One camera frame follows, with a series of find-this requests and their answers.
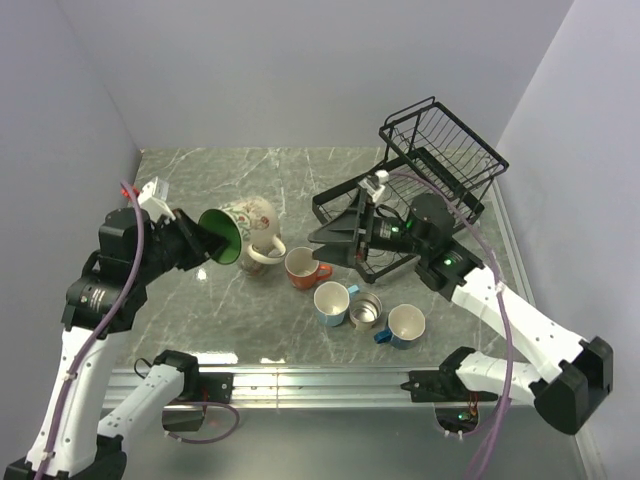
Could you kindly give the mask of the green inside floral mug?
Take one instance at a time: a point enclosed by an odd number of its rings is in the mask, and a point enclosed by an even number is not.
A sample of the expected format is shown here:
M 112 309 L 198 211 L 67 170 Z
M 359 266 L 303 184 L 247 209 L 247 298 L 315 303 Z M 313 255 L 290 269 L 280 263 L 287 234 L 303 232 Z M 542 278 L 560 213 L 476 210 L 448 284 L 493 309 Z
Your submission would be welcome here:
M 246 247 L 256 245 L 271 246 L 276 257 L 273 265 L 281 263 L 287 248 L 281 239 L 281 228 L 275 207 L 266 199 L 258 196 L 228 202 L 218 208 L 209 209 L 200 215 L 198 225 L 230 241 L 225 261 L 222 265 L 238 263 Z M 264 263 L 268 259 L 254 251 L 250 255 Z

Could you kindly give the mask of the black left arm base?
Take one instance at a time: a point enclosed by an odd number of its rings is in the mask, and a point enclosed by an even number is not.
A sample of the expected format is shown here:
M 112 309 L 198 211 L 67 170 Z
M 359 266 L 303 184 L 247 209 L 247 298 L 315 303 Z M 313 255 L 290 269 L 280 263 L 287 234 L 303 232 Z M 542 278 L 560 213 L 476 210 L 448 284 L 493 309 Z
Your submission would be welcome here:
M 234 375 L 230 372 L 200 372 L 186 379 L 182 399 L 229 404 L 233 382 Z

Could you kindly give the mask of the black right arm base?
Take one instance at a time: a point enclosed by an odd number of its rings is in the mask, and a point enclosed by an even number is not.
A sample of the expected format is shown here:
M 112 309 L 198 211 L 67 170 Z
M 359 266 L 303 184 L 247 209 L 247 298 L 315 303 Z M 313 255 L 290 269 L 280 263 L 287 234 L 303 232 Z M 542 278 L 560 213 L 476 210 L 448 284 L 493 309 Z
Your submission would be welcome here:
M 468 400 L 493 402 L 498 395 L 485 391 L 471 391 L 453 373 L 441 370 L 412 370 L 408 380 L 400 385 L 413 403 L 455 403 Z

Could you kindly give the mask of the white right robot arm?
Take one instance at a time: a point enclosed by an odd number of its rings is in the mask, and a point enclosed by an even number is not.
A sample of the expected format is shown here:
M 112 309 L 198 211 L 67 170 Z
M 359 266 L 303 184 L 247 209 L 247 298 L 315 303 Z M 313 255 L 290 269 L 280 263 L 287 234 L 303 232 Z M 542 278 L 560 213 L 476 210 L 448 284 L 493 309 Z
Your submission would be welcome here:
M 308 240 L 316 259 L 345 268 L 363 263 L 370 250 L 416 257 L 415 272 L 428 289 L 476 316 L 525 358 L 500 360 L 460 347 L 440 366 L 444 394 L 458 400 L 471 391 L 494 393 L 531 405 L 557 431 L 576 434 L 613 390 L 611 345 L 562 327 L 521 298 L 453 239 L 454 224 L 437 194 L 417 195 L 401 217 L 361 190 Z

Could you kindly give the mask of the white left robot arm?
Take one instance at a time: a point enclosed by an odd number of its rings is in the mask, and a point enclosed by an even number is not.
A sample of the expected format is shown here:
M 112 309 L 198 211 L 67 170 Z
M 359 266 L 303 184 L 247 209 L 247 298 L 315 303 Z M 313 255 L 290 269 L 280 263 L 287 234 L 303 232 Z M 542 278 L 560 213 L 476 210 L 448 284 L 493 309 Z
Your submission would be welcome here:
M 220 261 L 229 240 L 180 209 L 152 220 L 132 207 L 107 214 L 98 239 L 66 293 L 60 363 L 42 426 L 27 455 L 7 466 L 7 479 L 120 479 L 134 436 L 170 401 L 189 402 L 200 393 L 197 359 L 166 350 L 151 379 L 112 416 L 101 416 L 118 350 L 147 286 L 172 269 Z

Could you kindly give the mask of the beige floral mug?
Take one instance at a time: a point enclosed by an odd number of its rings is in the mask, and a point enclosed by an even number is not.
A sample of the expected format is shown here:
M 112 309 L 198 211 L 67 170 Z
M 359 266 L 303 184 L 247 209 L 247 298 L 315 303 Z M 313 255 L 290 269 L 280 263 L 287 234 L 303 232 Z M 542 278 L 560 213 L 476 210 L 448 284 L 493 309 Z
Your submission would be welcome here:
M 266 257 L 268 262 L 264 263 L 263 261 L 254 259 L 250 255 L 251 251 Z M 238 259 L 238 268 L 247 276 L 259 276 L 273 265 L 273 260 L 275 259 L 274 250 L 271 246 L 265 245 L 258 247 L 256 245 L 249 245 Z

